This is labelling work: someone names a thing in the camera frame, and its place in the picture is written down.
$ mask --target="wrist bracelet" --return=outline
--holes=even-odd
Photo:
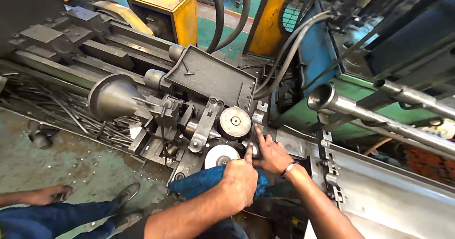
[[[281,178],[284,178],[284,175],[285,175],[290,169],[292,169],[292,167],[294,167],[294,165],[296,165],[296,164],[298,164],[298,162],[297,162],[297,161],[294,161],[292,164],[288,165],[288,166],[286,167],[286,169],[281,173],[280,177],[281,177]]]

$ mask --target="blue cloth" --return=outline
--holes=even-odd
[[[223,178],[225,165],[215,166],[208,170],[203,170],[192,174],[184,179],[174,180],[169,183],[170,193],[179,193],[184,196],[186,200],[195,198],[196,196],[206,192],[207,190],[216,186]],[[254,199],[265,193],[268,185],[267,178],[261,170],[256,169],[258,172],[258,185],[254,193]]]
[[[118,205],[109,201],[5,208],[0,210],[1,235],[2,239],[53,239],[80,225],[111,216],[117,209]],[[111,220],[78,238],[105,239],[114,229]]]

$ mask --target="steel pipe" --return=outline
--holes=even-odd
[[[328,109],[333,112],[351,115],[359,118],[363,124],[369,127],[381,127],[387,131],[395,132],[426,146],[441,150],[447,153],[444,157],[455,160],[455,143],[358,107],[354,100],[339,96],[331,84],[323,84],[316,87],[308,97],[308,107],[315,111]]]
[[[441,117],[455,120],[455,109],[450,108],[436,100],[428,94],[414,90],[405,85],[396,84],[388,80],[377,80],[373,86],[399,102],[404,102],[410,105],[421,105],[421,108],[426,109]]]

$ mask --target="metal bracket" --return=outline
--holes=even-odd
[[[339,166],[335,162],[333,152],[330,150],[332,144],[332,133],[325,130],[319,130],[316,133],[319,146],[319,158],[322,160],[322,165],[325,166],[325,185],[327,187],[327,196],[336,202],[337,207],[341,209],[341,204],[344,203],[343,189],[338,185]]]
[[[207,106],[213,107],[216,105],[215,110],[212,108],[205,108],[204,113],[202,113],[201,120],[199,120],[199,124],[196,127],[196,131],[191,138],[190,145],[188,148],[193,153],[197,153],[202,150],[202,147],[207,142],[207,138],[212,130],[213,123],[217,118],[218,111],[220,110],[220,106],[217,105],[218,100],[216,98],[211,97],[207,102]]]

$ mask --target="scrap metal pile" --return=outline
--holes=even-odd
[[[9,73],[3,76],[7,83],[0,95],[0,106],[18,113],[26,110],[28,116],[41,122],[76,131],[124,151],[133,142],[130,125],[138,123],[138,118],[119,117],[100,122],[88,112],[85,97],[38,82],[27,75]]]

